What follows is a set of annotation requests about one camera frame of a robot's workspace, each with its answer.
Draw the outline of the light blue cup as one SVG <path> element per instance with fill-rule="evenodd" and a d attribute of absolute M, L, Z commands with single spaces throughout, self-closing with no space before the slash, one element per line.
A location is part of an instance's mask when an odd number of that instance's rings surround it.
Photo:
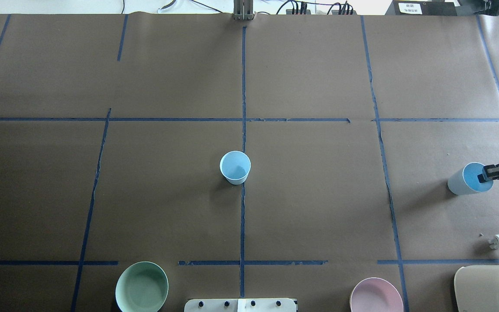
<path fill-rule="evenodd" d="M 230 151 L 220 159 L 219 168 L 230 184 L 241 185 L 247 180 L 251 171 L 251 160 L 242 151 Z"/>
<path fill-rule="evenodd" d="M 494 182 L 480 182 L 478 176 L 482 175 L 484 165 L 480 162 L 470 162 L 458 172 L 455 172 L 447 181 L 447 187 L 455 195 L 469 195 L 489 191 Z"/>

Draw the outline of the black box with label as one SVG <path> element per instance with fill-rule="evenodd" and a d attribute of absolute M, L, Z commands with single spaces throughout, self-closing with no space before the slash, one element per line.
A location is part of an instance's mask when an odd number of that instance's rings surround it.
<path fill-rule="evenodd" d="M 427 0 L 392 0 L 385 16 L 457 16 L 453 2 Z"/>

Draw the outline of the aluminium frame post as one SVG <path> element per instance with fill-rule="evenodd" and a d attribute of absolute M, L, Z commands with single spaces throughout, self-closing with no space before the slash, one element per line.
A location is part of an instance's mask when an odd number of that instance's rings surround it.
<path fill-rule="evenodd" d="M 255 11 L 253 0 L 234 0 L 233 1 L 233 19 L 234 20 L 253 20 Z"/>

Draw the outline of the white pillar base plate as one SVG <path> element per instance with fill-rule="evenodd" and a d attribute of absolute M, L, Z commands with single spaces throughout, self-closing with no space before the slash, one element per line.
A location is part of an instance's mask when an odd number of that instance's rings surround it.
<path fill-rule="evenodd" d="M 184 312 L 297 312 L 291 298 L 190 299 Z"/>

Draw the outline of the green bowl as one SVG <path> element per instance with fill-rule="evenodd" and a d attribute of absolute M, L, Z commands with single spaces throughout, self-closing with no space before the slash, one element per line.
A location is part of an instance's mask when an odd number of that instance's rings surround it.
<path fill-rule="evenodd" d="M 165 271 L 150 261 L 126 268 L 115 287 L 115 300 L 122 312 L 158 312 L 168 297 Z"/>

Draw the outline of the pink bowl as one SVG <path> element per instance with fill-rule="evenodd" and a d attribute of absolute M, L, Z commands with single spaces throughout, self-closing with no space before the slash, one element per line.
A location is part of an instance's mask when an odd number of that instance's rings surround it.
<path fill-rule="evenodd" d="M 353 288 L 349 296 L 351 312 L 403 312 L 400 292 L 382 278 L 366 278 Z"/>

